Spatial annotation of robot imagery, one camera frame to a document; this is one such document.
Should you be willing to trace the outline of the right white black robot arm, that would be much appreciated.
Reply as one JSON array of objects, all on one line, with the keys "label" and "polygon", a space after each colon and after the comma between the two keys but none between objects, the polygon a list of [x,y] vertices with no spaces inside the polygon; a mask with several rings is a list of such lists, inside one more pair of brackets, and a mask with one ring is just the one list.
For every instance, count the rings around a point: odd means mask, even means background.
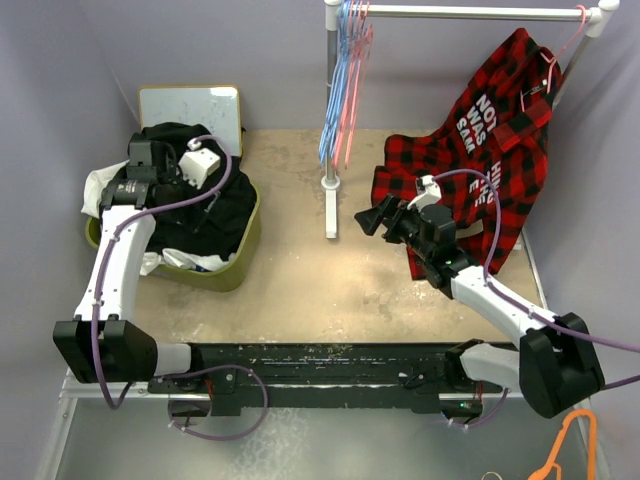
[{"label": "right white black robot arm", "polygon": [[383,239],[415,253],[428,283],[489,321],[512,349],[470,340],[449,350],[446,383],[467,391],[477,382],[520,392],[540,416],[552,418],[605,387],[604,374],[585,321],[527,302],[484,271],[456,239],[456,223],[444,205],[412,205],[388,195],[354,216],[363,233],[379,227]]}]

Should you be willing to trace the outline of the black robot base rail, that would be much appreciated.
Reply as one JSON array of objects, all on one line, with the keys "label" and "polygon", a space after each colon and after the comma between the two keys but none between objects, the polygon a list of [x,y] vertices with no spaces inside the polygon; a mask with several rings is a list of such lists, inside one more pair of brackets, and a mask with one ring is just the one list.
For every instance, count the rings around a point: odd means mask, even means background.
[{"label": "black robot base rail", "polygon": [[207,400],[213,416],[244,408],[403,409],[474,420],[500,387],[456,387],[445,375],[452,343],[202,343],[186,377],[149,382],[152,394]]}]

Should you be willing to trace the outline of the pink hanger holding plaid shirt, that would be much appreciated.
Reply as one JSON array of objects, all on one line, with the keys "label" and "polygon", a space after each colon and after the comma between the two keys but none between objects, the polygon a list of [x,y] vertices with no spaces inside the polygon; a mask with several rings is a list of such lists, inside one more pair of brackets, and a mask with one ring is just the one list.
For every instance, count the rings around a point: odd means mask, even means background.
[{"label": "pink hanger holding plaid shirt", "polygon": [[[539,85],[536,85],[534,88],[526,92],[520,92],[521,109],[524,109],[525,107],[524,98],[527,95],[540,92],[549,94],[552,90],[555,91],[553,107],[556,107],[561,99],[569,74],[577,64],[583,51],[588,46],[589,41],[600,35],[601,28],[605,25],[607,16],[603,13],[603,10],[600,7],[586,8],[581,4],[577,4],[572,10],[572,15],[569,15],[568,11],[566,11],[560,17],[560,20],[580,20],[580,25],[566,44],[551,56],[541,53],[543,60],[548,63],[546,76]],[[561,56],[577,39],[579,39],[580,42],[573,52],[566,68],[562,72],[558,73],[556,68],[559,66]]]}]

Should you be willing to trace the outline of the small whiteboard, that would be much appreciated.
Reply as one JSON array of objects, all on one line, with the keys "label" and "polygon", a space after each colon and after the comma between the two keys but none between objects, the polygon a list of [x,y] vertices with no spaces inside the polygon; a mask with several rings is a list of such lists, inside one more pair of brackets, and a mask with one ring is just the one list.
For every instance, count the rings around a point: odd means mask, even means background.
[{"label": "small whiteboard", "polygon": [[201,124],[235,157],[243,154],[239,90],[233,85],[151,85],[138,91],[142,127]]}]

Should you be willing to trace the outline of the red black plaid shirt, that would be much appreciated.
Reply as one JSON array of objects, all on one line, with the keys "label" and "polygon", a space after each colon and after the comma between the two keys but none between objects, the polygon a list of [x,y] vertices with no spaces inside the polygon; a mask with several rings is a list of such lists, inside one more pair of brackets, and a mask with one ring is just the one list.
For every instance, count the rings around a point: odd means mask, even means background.
[{"label": "red black plaid shirt", "polygon": [[524,109],[520,104],[520,92],[546,76],[541,53],[552,55],[526,29],[516,29],[471,77],[439,129],[422,137],[389,136],[384,162],[374,170],[372,204],[387,195],[410,201],[417,178],[436,177],[440,202],[458,228],[482,225],[460,240],[461,248],[497,274],[548,173],[555,91],[527,95]]}]

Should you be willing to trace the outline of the olive green laundry basket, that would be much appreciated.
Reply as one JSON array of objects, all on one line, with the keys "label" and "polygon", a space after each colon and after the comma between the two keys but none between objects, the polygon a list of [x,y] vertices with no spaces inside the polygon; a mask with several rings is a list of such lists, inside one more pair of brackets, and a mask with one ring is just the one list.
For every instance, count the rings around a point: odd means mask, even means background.
[{"label": "olive green laundry basket", "polygon": [[[197,272],[172,266],[160,266],[154,274],[180,284],[215,292],[237,288],[246,276],[246,262],[251,259],[260,236],[260,204],[256,203],[242,229],[241,241],[234,259],[216,272]],[[149,238],[157,233],[158,220],[152,211],[132,206],[116,209],[107,229],[101,232],[101,243],[84,297],[91,303],[120,297],[124,303],[135,299],[141,268]]]}]

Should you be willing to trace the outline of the white metal clothes rack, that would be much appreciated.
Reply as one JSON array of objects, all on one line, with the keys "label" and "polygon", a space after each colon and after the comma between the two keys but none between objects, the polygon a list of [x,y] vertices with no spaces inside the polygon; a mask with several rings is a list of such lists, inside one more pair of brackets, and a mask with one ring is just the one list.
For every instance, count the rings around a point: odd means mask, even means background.
[{"label": "white metal clothes rack", "polygon": [[472,7],[436,5],[388,5],[368,1],[326,1],[327,106],[318,147],[320,166],[324,169],[321,186],[325,192],[325,236],[338,237],[338,191],[340,178],[336,166],[344,124],[356,121],[357,85],[365,56],[369,53],[371,18],[428,18],[465,20],[513,20],[579,22],[580,43],[572,55],[566,73],[575,67],[590,41],[602,35],[605,26],[618,10],[618,1],[600,1],[590,8]]}]

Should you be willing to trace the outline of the white cloth in basket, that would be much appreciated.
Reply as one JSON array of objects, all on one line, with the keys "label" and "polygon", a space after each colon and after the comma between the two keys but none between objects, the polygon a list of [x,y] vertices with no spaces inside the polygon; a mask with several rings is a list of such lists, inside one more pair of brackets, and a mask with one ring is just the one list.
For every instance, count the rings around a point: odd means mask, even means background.
[{"label": "white cloth in basket", "polygon": [[[88,174],[84,184],[83,206],[81,209],[83,214],[90,218],[100,219],[99,206],[103,190],[127,164],[128,161],[125,160],[103,169],[91,171]],[[197,272],[216,272],[227,266],[234,257],[234,252],[227,256],[221,256],[218,253],[205,256],[197,255],[194,247],[189,247],[187,251],[182,251],[174,248],[174,243],[170,243],[168,247],[160,247],[158,252],[148,247],[143,256],[140,275],[147,276],[160,266],[172,266]]]}]

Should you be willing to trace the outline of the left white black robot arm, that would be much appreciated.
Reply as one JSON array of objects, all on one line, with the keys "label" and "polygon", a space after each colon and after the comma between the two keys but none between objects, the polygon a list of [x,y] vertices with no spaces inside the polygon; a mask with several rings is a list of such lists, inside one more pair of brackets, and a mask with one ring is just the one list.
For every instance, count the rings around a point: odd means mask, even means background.
[{"label": "left white black robot arm", "polygon": [[136,383],[170,376],[184,392],[202,387],[204,365],[186,343],[161,343],[133,321],[144,256],[160,215],[182,213],[202,191],[185,156],[203,146],[199,126],[165,123],[132,135],[124,162],[93,172],[84,212],[99,223],[93,270],[71,319],[53,342],[81,383]]}]

